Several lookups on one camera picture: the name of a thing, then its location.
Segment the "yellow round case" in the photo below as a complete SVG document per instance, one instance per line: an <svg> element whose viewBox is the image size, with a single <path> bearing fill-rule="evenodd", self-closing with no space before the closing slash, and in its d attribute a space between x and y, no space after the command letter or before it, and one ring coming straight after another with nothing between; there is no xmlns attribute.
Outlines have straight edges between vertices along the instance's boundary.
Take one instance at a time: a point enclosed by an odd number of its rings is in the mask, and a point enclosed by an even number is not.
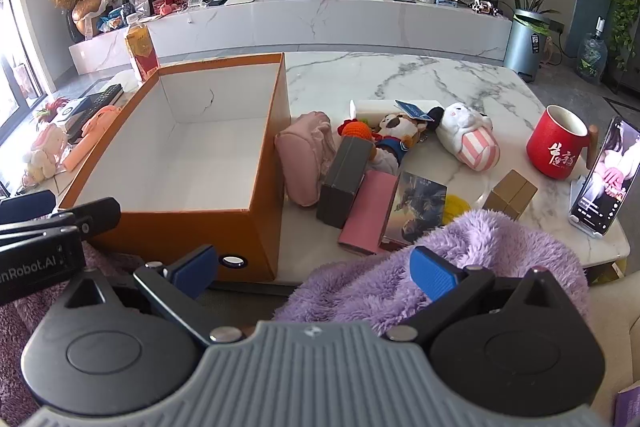
<svg viewBox="0 0 640 427"><path fill-rule="evenodd" d="M471 205L463 198L454 194L447 194L445 198L444 210L442 210L442 225L449 225L450 222L457 219L472 209Z"/></svg>

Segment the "photo card box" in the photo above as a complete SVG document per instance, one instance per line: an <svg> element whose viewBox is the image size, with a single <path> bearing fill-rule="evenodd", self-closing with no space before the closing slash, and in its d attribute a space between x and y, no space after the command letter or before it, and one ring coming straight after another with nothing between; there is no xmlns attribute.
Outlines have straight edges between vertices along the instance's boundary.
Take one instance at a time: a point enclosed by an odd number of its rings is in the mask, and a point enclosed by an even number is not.
<svg viewBox="0 0 640 427"><path fill-rule="evenodd" d="M398 176L380 246L396 251L440 227L446 195L445 185L403 171Z"/></svg>

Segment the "pink notebook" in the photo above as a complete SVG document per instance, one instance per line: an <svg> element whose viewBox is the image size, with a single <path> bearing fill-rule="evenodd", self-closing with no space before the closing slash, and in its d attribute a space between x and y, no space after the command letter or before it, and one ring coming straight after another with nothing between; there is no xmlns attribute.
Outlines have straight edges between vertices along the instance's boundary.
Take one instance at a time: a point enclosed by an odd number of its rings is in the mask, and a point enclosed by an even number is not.
<svg viewBox="0 0 640 427"><path fill-rule="evenodd" d="M360 255L383 252L381 241L386 229L398 176L370 170L363 177L337 244Z"/></svg>

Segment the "brown cardboard box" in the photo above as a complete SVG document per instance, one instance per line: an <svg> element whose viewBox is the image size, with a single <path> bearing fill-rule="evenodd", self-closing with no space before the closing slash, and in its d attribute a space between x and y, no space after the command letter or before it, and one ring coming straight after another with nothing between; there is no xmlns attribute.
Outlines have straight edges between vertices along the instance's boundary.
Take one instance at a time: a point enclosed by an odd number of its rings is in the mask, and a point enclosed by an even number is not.
<svg viewBox="0 0 640 427"><path fill-rule="evenodd" d="M502 212L518 221L537 191L532 182L512 169L488 193L483 208Z"/></svg>

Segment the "white dog plush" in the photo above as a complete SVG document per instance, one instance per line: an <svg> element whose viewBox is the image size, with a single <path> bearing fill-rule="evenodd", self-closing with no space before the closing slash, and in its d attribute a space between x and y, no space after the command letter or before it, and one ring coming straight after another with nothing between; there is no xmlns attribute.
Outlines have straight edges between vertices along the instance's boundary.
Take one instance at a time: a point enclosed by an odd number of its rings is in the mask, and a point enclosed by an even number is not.
<svg viewBox="0 0 640 427"><path fill-rule="evenodd" d="M500 159L500 146L492 133L490 118L463 103L436 106L428 116L442 147L466 167L484 172Z"/></svg>

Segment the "red panda plush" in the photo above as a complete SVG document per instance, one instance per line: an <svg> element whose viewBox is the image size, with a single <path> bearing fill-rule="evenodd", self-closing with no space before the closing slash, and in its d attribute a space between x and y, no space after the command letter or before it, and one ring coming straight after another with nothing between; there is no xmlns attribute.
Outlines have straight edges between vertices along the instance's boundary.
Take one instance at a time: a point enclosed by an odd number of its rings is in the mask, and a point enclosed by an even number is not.
<svg viewBox="0 0 640 427"><path fill-rule="evenodd" d="M406 114L388 114L382 118L378 131L372 133L375 150L369 159L369 167L396 176L402 161L433 121L416 119Z"/></svg>

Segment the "dark grey box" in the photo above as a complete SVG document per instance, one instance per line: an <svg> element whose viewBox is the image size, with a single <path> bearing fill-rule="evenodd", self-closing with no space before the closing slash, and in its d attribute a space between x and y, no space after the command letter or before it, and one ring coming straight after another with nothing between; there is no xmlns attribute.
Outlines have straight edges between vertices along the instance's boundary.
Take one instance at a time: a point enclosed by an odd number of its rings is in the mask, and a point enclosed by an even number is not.
<svg viewBox="0 0 640 427"><path fill-rule="evenodd" d="M317 218L342 229L358 194L364 172L374 150L371 141L346 136L321 184Z"/></svg>

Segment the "pink fabric pouch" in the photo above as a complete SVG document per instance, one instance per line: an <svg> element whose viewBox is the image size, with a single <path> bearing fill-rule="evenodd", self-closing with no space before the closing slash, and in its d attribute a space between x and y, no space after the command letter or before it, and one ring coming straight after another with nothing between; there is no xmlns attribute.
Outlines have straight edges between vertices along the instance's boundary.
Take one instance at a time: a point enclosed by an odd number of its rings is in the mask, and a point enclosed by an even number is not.
<svg viewBox="0 0 640 427"><path fill-rule="evenodd" d="M300 207L319 202L321 182L336 154L332 124L323 112L300 115L276 135L288 198Z"/></svg>

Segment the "orange crochet fruit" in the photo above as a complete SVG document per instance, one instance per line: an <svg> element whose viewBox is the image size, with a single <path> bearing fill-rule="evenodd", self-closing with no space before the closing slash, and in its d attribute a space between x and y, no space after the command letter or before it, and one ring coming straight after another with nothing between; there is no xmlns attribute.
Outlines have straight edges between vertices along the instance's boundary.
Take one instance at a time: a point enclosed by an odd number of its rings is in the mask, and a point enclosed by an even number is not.
<svg viewBox="0 0 640 427"><path fill-rule="evenodd" d="M342 138L358 138L368 142L374 141L372 129L364 121L358 119L344 120L336 132Z"/></svg>

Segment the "white rectangular box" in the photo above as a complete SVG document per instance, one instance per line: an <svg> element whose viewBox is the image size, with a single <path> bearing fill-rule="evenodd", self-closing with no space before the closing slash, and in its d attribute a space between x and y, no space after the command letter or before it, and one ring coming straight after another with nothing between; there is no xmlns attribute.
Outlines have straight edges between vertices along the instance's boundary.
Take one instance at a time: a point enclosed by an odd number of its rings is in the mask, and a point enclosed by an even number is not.
<svg viewBox="0 0 640 427"><path fill-rule="evenodd" d="M409 104L427 113L434 107L442 107L436 100L411 100ZM388 114L401 113L395 100L352 100L349 102L349 118L365 121L371 127L377 126Z"/></svg>

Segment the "orange storage box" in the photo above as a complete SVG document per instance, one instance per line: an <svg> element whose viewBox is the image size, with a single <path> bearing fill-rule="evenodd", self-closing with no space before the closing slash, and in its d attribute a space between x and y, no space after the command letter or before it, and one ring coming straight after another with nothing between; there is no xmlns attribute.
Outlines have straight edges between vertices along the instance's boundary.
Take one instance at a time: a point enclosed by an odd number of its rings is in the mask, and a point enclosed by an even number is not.
<svg viewBox="0 0 640 427"><path fill-rule="evenodd" d="M170 265L215 248L223 281L278 272L283 174L274 138L291 121L285 57L243 55L161 67L101 136L60 198L113 197L102 253Z"/></svg>

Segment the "red mug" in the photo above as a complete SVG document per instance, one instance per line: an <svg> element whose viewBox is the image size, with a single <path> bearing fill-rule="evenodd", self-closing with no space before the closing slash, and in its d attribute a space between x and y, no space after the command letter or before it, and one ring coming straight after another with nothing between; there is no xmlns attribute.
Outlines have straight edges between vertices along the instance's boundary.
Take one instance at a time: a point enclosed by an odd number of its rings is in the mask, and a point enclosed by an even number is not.
<svg viewBox="0 0 640 427"><path fill-rule="evenodd" d="M526 144L532 165L548 178L565 180L587 150L586 168L598 156L599 129L587 126L577 115L559 105L548 105Z"/></svg>

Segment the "red yellow drink carton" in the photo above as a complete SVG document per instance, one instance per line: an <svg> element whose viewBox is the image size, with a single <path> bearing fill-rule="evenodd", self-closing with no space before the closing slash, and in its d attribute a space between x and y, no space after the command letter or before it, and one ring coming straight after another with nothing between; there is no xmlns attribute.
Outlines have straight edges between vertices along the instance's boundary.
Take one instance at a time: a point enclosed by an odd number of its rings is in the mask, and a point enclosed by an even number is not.
<svg viewBox="0 0 640 427"><path fill-rule="evenodd" d="M131 58L132 68L139 74L142 82L148 80L160 67L149 28L140 20L137 13L127 16L128 30L125 44Z"/></svg>

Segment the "grey trash bin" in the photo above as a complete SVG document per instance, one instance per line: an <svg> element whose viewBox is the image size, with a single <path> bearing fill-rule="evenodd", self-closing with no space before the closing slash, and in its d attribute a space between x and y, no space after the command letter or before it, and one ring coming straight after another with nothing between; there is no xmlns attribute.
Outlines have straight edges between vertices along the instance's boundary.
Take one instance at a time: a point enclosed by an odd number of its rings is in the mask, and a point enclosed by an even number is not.
<svg viewBox="0 0 640 427"><path fill-rule="evenodd" d="M544 15L525 10L515 10L503 66L511 69L525 82L535 80L551 20Z"/></svg>

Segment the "white marble tv cabinet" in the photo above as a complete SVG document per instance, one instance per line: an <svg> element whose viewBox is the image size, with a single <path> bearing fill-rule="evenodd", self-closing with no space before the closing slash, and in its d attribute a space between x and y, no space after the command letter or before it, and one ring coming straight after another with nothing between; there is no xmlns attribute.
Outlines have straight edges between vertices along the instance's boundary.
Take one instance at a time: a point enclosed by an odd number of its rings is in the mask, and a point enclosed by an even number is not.
<svg viewBox="0 0 640 427"><path fill-rule="evenodd" d="M500 61L511 23L470 9L393 0L256 0L169 14L146 27L160 58L246 48L375 46Z"/></svg>

